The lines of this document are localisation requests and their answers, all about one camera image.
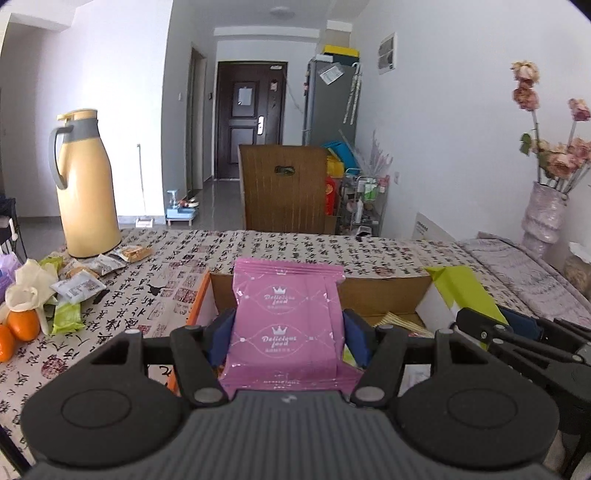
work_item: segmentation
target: thermos handle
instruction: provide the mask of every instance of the thermos handle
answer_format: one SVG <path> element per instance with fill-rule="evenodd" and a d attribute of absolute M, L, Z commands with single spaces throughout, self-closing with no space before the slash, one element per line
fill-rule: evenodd
<path fill-rule="evenodd" d="M 65 127 L 54 128 L 53 132 L 49 136 L 49 169 L 53 180 L 56 182 L 57 188 L 65 190 L 67 188 L 66 179 L 60 175 L 60 171 L 57 169 L 57 158 L 56 158 L 56 144 L 57 136 L 63 134 L 69 134 L 74 130 L 74 125 L 66 125 Z"/>

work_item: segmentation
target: flower vase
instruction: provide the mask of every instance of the flower vase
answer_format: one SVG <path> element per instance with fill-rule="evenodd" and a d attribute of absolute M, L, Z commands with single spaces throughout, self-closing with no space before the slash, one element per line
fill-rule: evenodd
<path fill-rule="evenodd" d="M 525 231 L 521 244 L 543 257 L 560 236 L 568 197 L 556 189 L 534 182 L 530 202 L 521 221 Z"/>

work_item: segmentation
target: gray refrigerator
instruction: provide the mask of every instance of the gray refrigerator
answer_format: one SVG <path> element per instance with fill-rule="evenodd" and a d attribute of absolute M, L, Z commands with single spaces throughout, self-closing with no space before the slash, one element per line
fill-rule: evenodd
<path fill-rule="evenodd" d="M 308 91 L 306 95 L 306 110 L 304 114 L 303 144 L 313 147 L 321 147 L 332 141 L 342 141 L 339 133 L 341 129 L 351 144 L 355 144 L 355 131 L 357 129 L 357 113 L 350 124 L 353 101 L 346 123 L 343 123 L 347 102 L 351 91 L 351 84 L 355 75 L 355 67 L 341 65 L 344 75 L 327 85 L 320 72 L 323 72 L 331 63 L 326 61 L 311 60 L 308 65 Z"/>

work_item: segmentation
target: thermos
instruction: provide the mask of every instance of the thermos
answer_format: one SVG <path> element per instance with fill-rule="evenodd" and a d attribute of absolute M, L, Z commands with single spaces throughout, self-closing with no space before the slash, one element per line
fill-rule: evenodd
<path fill-rule="evenodd" d="M 106 253 L 121 242 L 111 164 L 99 135 L 97 111 L 76 110 L 57 117 L 51 132 L 49 165 L 57 185 L 68 253 L 77 258 Z M 57 136 L 64 135 L 59 159 Z"/>

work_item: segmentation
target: white doorway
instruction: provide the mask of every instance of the white doorway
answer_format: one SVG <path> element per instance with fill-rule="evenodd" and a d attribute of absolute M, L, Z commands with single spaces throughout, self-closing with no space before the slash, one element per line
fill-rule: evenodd
<path fill-rule="evenodd" d="M 203 108 L 207 59 L 194 48 L 187 86 L 186 176 L 187 192 L 203 188 Z"/>

